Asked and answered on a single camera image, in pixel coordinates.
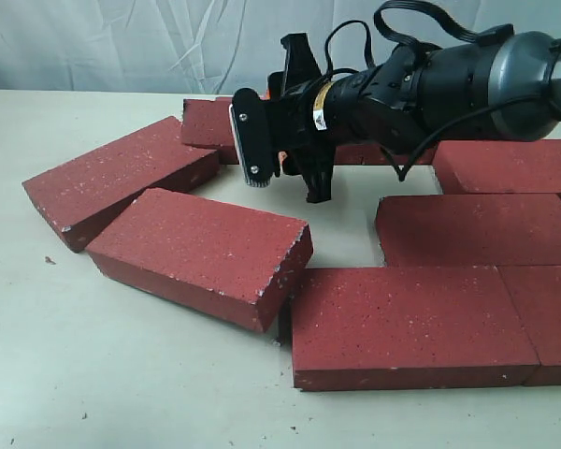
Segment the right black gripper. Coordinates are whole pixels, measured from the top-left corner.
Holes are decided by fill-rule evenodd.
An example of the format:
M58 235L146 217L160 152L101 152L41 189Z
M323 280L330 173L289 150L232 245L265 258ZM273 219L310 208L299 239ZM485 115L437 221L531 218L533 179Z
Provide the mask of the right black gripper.
M281 90L266 105L270 141L275 150L297 149L292 157L308 203L332 199L334 146L375 142L394 154L410 154L421 143L413 76L401 66L317 80L322 72L307 34L288 34L280 43L286 51Z

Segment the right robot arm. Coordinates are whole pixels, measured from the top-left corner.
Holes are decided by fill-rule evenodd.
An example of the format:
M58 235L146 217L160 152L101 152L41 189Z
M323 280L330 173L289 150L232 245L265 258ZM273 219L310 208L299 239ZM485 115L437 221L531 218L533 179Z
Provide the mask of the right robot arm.
M382 64L329 68L272 86L261 113L260 182L299 176L310 203L328 201L339 146L373 142L399 178L442 140L536 141L561 123L561 39L539 32L419 51Z

